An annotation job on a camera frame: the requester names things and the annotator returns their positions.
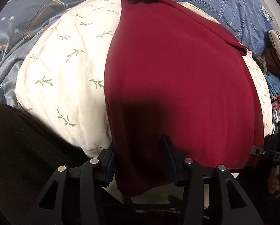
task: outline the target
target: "white fabric with leaf print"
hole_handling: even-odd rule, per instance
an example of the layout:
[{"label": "white fabric with leaf print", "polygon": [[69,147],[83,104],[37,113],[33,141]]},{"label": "white fabric with leaf print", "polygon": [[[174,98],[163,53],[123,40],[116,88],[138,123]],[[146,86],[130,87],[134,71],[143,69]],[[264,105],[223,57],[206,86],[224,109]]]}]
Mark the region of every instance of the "white fabric with leaf print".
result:
[{"label": "white fabric with leaf print", "polygon": [[[87,0],[70,9],[40,37],[17,77],[16,96],[22,107],[90,158],[111,143],[103,79],[120,3]],[[189,3],[180,4],[217,22]],[[272,132],[268,87],[250,53],[244,60],[257,88],[266,136]]]}]

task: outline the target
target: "leaf print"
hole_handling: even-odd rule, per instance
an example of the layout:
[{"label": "leaf print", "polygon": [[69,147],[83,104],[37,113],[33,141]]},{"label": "leaf print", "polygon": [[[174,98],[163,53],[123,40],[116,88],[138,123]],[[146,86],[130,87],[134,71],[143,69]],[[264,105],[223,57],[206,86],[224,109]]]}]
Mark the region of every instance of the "leaf print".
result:
[{"label": "leaf print", "polygon": [[95,8],[93,11],[98,10],[98,9],[102,9],[103,7],[99,7],[99,8]]},{"label": "leaf print", "polygon": [[74,54],[77,56],[80,52],[85,53],[83,50],[77,50],[77,49],[73,49],[74,52],[72,52],[71,54],[67,55],[67,60],[66,62],[69,60],[69,58],[71,58]]},{"label": "leaf print", "polygon": [[50,83],[50,81],[51,81],[52,79],[45,80],[45,79],[44,79],[45,77],[46,77],[46,76],[44,76],[41,80],[38,80],[38,81],[36,82],[36,84],[37,84],[37,83],[41,83],[41,84],[42,84],[42,87],[43,87],[43,83],[46,83],[46,84],[49,84],[49,85],[52,86],[52,83]]},{"label": "leaf print", "polygon": [[34,56],[34,54],[33,54],[32,57],[30,57],[30,58],[31,58],[31,59],[34,59],[34,60],[32,61],[32,63],[33,63],[35,60],[39,59],[39,58],[37,58],[37,55]]},{"label": "leaf print", "polygon": [[110,12],[113,12],[113,13],[115,13],[115,14],[118,14],[116,11],[114,11],[114,10],[107,10],[107,11],[110,11]]},{"label": "leaf print", "polygon": [[112,31],[103,32],[101,35],[96,36],[94,39],[96,39],[98,37],[103,37],[104,35],[113,35],[113,34],[112,34]]},{"label": "leaf print", "polygon": [[58,109],[57,109],[57,111],[58,111],[58,114],[59,114],[58,118],[63,119],[63,120],[65,121],[65,125],[71,125],[71,127],[74,127],[74,126],[78,125],[78,124],[72,124],[72,123],[69,121],[68,115],[67,115],[67,119],[65,119],[65,118],[62,116],[62,114],[60,114],[60,112],[59,112]]},{"label": "leaf print", "polygon": [[96,146],[94,149],[90,149],[89,151],[100,151],[100,150],[104,150],[104,148]]},{"label": "leaf print", "polygon": [[102,82],[103,82],[103,80],[101,80],[101,81],[96,81],[96,80],[89,80],[89,81],[91,81],[91,82],[94,82],[94,84],[95,84],[95,89],[97,90],[97,86],[99,86],[99,87],[101,87],[101,88],[103,88],[104,89],[104,86],[101,84]]},{"label": "leaf print", "polygon": [[91,24],[89,24],[89,23],[85,24],[85,23],[83,23],[83,22],[80,23],[80,25],[83,25],[84,27],[87,26],[87,25],[92,25],[92,24],[93,24],[93,23],[91,23]]},{"label": "leaf print", "polygon": [[70,36],[65,35],[65,36],[59,36],[59,37],[61,37],[61,38],[62,38],[62,40],[63,40],[63,39],[68,40],[68,38],[69,38]]}]

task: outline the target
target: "round metal bolt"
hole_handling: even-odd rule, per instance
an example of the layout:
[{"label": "round metal bolt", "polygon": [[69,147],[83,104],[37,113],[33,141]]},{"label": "round metal bolt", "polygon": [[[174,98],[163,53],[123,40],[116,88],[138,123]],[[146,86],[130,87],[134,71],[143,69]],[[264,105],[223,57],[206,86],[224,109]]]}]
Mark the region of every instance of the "round metal bolt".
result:
[{"label": "round metal bolt", "polygon": [[222,165],[222,164],[220,164],[219,166],[218,166],[218,169],[220,170],[220,171],[225,171],[226,170],[226,167],[225,167],[225,165]]},{"label": "round metal bolt", "polygon": [[91,164],[97,164],[99,162],[99,160],[97,158],[93,158],[90,160]]},{"label": "round metal bolt", "polygon": [[66,167],[65,166],[59,166],[58,167],[58,171],[59,172],[63,172],[63,171],[65,171],[66,170]]},{"label": "round metal bolt", "polygon": [[186,158],[184,160],[184,162],[187,163],[187,164],[191,164],[191,163],[193,163],[193,159],[192,158]]}]

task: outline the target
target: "orange stitching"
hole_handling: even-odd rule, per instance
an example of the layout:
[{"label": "orange stitching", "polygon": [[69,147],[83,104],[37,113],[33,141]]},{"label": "orange stitching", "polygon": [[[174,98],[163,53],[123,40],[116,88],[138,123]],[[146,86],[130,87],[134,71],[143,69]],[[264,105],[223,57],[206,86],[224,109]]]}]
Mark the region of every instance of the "orange stitching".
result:
[{"label": "orange stitching", "polygon": [[29,31],[27,32],[28,34],[30,34],[30,31],[31,31],[33,25],[36,23],[36,21],[38,20],[38,18],[40,17],[40,15],[41,15],[50,5],[52,5],[52,4],[54,4],[54,3],[56,3],[56,0],[54,0],[54,1],[53,1],[52,3],[50,3],[49,5],[47,5],[47,6],[41,11],[41,13],[38,14],[37,18],[34,20],[34,22],[32,23],[32,25],[30,26]]},{"label": "orange stitching", "polygon": [[5,47],[5,49],[10,49],[11,48],[9,45],[2,45],[2,46],[0,46],[0,49],[4,48],[4,47]]}]

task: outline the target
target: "red fabric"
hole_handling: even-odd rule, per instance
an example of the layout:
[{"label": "red fabric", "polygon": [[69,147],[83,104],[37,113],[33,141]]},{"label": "red fabric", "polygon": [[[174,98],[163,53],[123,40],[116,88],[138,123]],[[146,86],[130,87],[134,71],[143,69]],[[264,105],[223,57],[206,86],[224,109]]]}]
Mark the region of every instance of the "red fabric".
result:
[{"label": "red fabric", "polygon": [[119,190],[135,196],[169,182],[164,134],[201,165],[243,168],[252,145],[263,145],[246,48],[171,0],[121,5],[104,76]]}]

